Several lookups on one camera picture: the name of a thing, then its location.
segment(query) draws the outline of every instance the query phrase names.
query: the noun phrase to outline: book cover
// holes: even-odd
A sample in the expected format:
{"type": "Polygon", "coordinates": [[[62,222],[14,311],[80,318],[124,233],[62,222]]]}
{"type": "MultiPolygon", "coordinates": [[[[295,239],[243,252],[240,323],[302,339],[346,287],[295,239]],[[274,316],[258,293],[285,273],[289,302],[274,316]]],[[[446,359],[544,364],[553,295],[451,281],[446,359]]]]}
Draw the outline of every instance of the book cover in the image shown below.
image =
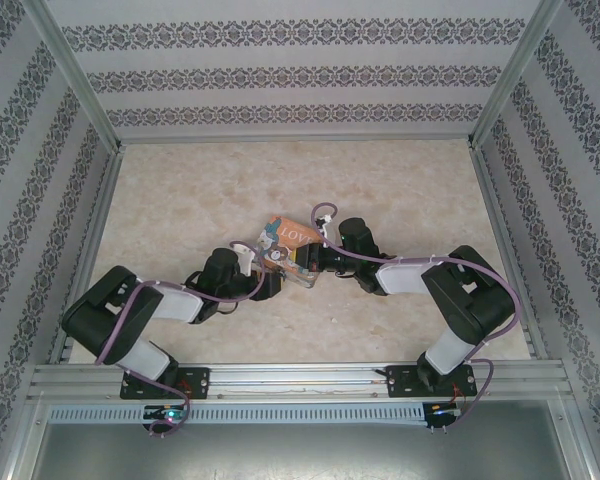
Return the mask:
{"type": "Polygon", "coordinates": [[[273,216],[258,238],[258,249],[269,268],[282,268],[287,280],[311,288],[319,272],[310,272],[296,264],[295,250],[320,241],[313,229],[285,217],[273,216]]]}

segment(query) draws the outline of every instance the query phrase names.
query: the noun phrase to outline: beige marble surface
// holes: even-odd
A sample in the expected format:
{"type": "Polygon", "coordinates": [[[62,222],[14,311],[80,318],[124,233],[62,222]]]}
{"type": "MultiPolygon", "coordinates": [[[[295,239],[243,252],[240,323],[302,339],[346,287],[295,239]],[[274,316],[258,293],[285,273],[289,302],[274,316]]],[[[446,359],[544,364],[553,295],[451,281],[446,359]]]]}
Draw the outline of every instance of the beige marble surface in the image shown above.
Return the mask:
{"type": "MultiPolygon", "coordinates": [[[[213,248],[254,241],[272,214],[308,224],[314,204],[360,216],[381,251],[443,255],[476,248],[502,264],[464,141],[274,142],[127,148],[93,279],[116,264],[143,279],[183,281],[213,248]]],[[[377,297],[322,274],[199,326],[152,321],[144,337],[180,362],[415,360],[445,328],[428,295],[377,297]]],[[[529,358],[522,331],[493,359],[529,358]]],[[[72,362],[93,357],[74,347],[72,362]]]]}

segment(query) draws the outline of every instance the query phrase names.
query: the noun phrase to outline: wire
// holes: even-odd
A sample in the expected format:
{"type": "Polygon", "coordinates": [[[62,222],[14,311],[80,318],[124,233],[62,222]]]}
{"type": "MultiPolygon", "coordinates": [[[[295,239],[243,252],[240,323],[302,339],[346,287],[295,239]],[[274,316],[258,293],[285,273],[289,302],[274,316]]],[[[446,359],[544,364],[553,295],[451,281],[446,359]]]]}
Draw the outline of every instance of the wire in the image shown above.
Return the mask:
{"type": "Polygon", "coordinates": [[[260,268],[262,269],[262,272],[263,272],[262,275],[260,275],[260,281],[258,282],[258,285],[256,286],[256,288],[254,288],[247,295],[243,295],[241,297],[220,298],[220,297],[214,297],[212,295],[207,295],[205,293],[197,292],[195,290],[191,290],[191,289],[185,287],[184,285],[180,285],[177,283],[163,282],[160,280],[149,280],[146,282],[142,282],[142,283],[138,284],[131,292],[131,295],[129,295],[129,299],[127,300],[127,303],[125,304],[124,308],[120,312],[118,321],[116,322],[115,327],[113,327],[113,331],[111,332],[111,335],[109,335],[109,338],[107,339],[107,343],[104,345],[104,348],[100,352],[100,355],[98,355],[98,358],[96,358],[95,364],[101,365],[102,362],[104,362],[105,358],[107,358],[107,355],[109,355],[109,352],[111,351],[111,348],[113,347],[113,344],[115,343],[116,338],[118,338],[118,335],[120,334],[120,330],[122,330],[122,325],[124,324],[124,321],[126,320],[127,315],[129,315],[129,310],[131,310],[131,306],[133,305],[133,302],[135,301],[136,297],[140,293],[140,290],[142,290],[145,287],[152,287],[154,285],[160,285],[163,287],[172,288],[174,290],[186,292],[195,297],[204,298],[206,300],[211,300],[212,302],[218,302],[218,303],[238,303],[238,302],[242,302],[243,300],[247,300],[247,299],[253,297],[256,293],[258,293],[258,291],[260,290],[260,288],[262,288],[262,285],[264,284],[264,277],[265,277],[265,275],[264,275],[265,265],[264,265],[264,260],[262,259],[262,255],[260,255],[260,252],[258,252],[254,247],[252,247],[251,245],[248,245],[244,242],[234,241],[234,242],[231,242],[229,245],[232,247],[234,245],[242,245],[244,247],[247,247],[253,253],[255,253],[255,255],[258,258],[258,261],[260,263],[260,268]]]}
{"type": "Polygon", "coordinates": [[[184,378],[180,380],[180,382],[178,382],[178,385],[182,385],[185,388],[184,393],[186,393],[187,396],[189,396],[189,394],[193,392],[193,388],[191,388],[189,382],[187,382],[184,378]]]}
{"type": "Polygon", "coordinates": [[[222,315],[229,315],[230,313],[235,312],[237,309],[238,309],[238,302],[236,302],[236,306],[233,307],[231,310],[227,310],[227,311],[218,310],[218,313],[220,313],[222,315]]]}
{"type": "Polygon", "coordinates": [[[455,383],[453,383],[452,385],[453,385],[453,397],[451,397],[451,400],[449,400],[447,402],[447,405],[451,405],[455,401],[455,399],[458,398],[458,392],[460,389],[458,388],[458,386],[455,383]]]}
{"type": "Polygon", "coordinates": [[[191,275],[189,275],[187,277],[187,279],[184,281],[185,285],[189,285],[190,283],[193,283],[193,281],[198,278],[198,275],[200,275],[202,273],[201,270],[198,270],[196,272],[193,272],[191,275]]]}
{"type": "Polygon", "coordinates": [[[158,387],[161,388],[162,390],[165,390],[167,392],[173,393],[177,396],[179,396],[180,398],[182,398],[182,400],[184,401],[184,403],[182,404],[182,406],[185,409],[185,414],[182,416],[182,418],[180,419],[180,421],[176,424],[168,421],[168,420],[155,420],[151,425],[149,425],[149,435],[152,437],[160,437],[160,438],[164,438],[168,435],[173,435],[174,433],[176,433],[178,430],[180,430],[180,428],[182,428],[182,426],[186,423],[186,421],[189,419],[189,416],[191,414],[191,401],[189,400],[189,397],[181,392],[180,390],[177,390],[173,387],[169,387],[167,385],[164,385],[162,383],[156,382],[154,380],[151,380],[150,378],[145,377],[144,375],[138,373],[138,372],[134,372],[133,370],[125,370],[129,375],[133,375],[134,377],[136,377],[138,380],[141,380],[145,383],[148,383],[149,385],[153,385],[154,387],[158,387]],[[166,432],[162,432],[162,433],[157,433],[154,431],[154,429],[158,426],[158,425],[166,425],[168,427],[171,427],[169,430],[167,430],[166,432]]]}
{"type": "Polygon", "coordinates": [[[316,231],[316,233],[318,234],[320,239],[326,245],[328,245],[330,248],[332,248],[336,252],[341,253],[342,255],[347,255],[351,258],[357,258],[358,260],[364,260],[367,262],[375,262],[375,263],[382,263],[382,264],[403,263],[403,264],[408,264],[408,265],[409,264],[420,265],[420,264],[431,263],[433,261],[433,259],[435,258],[435,261],[437,261],[437,262],[455,263],[457,265],[469,267],[473,270],[476,270],[480,273],[483,273],[483,274],[493,278],[496,282],[498,282],[500,285],[502,285],[502,288],[505,289],[505,291],[509,294],[509,296],[511,297],[511,300],[513,301],[513,307],[514,307],[513,318],[507,324],[507,326],[505,326],[504,328],[498,330],[497,332],[494,332],[491,335],[487,336],[484,340],[482,340],[482,342],[480,342],[478,345],[476,345],[475,348],[467,354],[467,356],[465,357],[465,360],[468,360],[471,357],[473,357],[478,352],[478,350],[480,350],[489,341],[496,339],[498,337],[501,337],[505,333],[511,331],[516,326],[518,321],[520,320],[520,312],[522,310],[522,306],[520,305],[520,298],[518,297],[518,294],[516,293],[516,291],[513,288],[511,288],[511,286],[500,275],[498,275],[494,271],[489,270],[488,268],[485,268],[482,265],[478,265],[477,263],[473,263],[473,262],[469,262],[467,260],[462,260],[460,258],[453,258],[453,257],[422,257],[422,258],[386,259],[386,258],[368,257],[366,255],[359,255],[357,253],[349,252],[341,247],[338,247],[335,243],[333,243],[331,240],[329,240],[327,237],[325,237],[322,234],[322,232],[320,231],[320,228],[318,227],[317,220],[316,220],[316,212],[322,207],[331,207],[333,209],[331,218],[335,218],[335,216],[338,214],[338,207],[335,204],[333,204],[331,202],[319,203],[315,207],[313,207],[313,210],[311,210],[311,226],[316,231]]]}
{"type": "Polygon", "coordinates": [[[451,400],[451,402],[449,403],[453,403],[454,400],[456,400],[456,404],[457,399],[459,397],[462,397],[462,406],[458,407],[460,408],[460,410],[462,411],[462,409],[466,406],[467,404],[467,396],[464,394],[464,392],[460,389],[460,387],[458,387],[455,383],[453,384],[453,399],[451,400]]]}
{"type": "Polygon", "coordinates": [[[487,387],[489,387],[489,384],[491,383],[491,379],[493,378],[493,370],[495,369],[495,366],[493,365],[493,362],[491,360],[489,360],[488,358],[476,358],[474,360],[470,360],[469,363],[487,363],[487,364],[489,364],[489,374],[487,375],[487,379],[484,381],[482,388],[480,389],[478,394],[475,396],[475,398],[473,399],[473,401],[471,402],[469,407],[464,411],[464,413],[462,415],[460,415],[456,419],[455,422],[453,422],[451,425],[449,425],[447,427],[448,429],[456,427],[459,423],[462,423],[467,419],[467,417],[471,414],[473,409],[478,404],[478,401],[482,398],[482,396],[487,391],[487,387]]]}

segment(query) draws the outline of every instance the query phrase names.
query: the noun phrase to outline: enclosure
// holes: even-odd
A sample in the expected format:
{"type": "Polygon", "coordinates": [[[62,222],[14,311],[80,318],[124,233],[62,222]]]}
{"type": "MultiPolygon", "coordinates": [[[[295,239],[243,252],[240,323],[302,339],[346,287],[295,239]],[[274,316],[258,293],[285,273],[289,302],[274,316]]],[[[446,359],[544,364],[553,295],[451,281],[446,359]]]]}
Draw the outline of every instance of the enclosure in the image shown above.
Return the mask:
{"type": "Polygon", "coordinates": [[[600,0],[0,0],[0,478],[130,474],[600,478],[600,0]],[[374,373],[440,336],[429,296],[323,273],[152,321],[211,374],[149,438],[67,308],[323,201],[391,255],[471,245],[518,292],[471,420],[431,435],[374,373]]]}

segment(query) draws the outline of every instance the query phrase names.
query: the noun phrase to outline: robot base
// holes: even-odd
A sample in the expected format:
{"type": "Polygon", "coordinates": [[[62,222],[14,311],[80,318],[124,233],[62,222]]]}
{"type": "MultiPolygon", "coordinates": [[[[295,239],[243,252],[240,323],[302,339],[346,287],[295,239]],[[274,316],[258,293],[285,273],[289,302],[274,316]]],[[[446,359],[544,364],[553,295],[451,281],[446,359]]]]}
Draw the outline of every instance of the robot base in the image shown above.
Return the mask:
{"type": "MultiPolygon", "coordinates": [[[[179,367],[172,387],[183,392],[191,400],[205,400],[209,392],[209,371],[208,368],[179,367]]],[[[180,399],[177,395],[149,385],[128,373],[122,377],[120,398],[123,400],[180,399]]]]}
{"type": "Polygon", "coordinates": [[[389,397],[453,397],[456,385],[467,397],[475,397],[478,393],[473,368],[460,365],[447,377],[444,383],[430,391],[418,378],[418,368],[414,365],[389,365],[386,370],[389,397]]]}

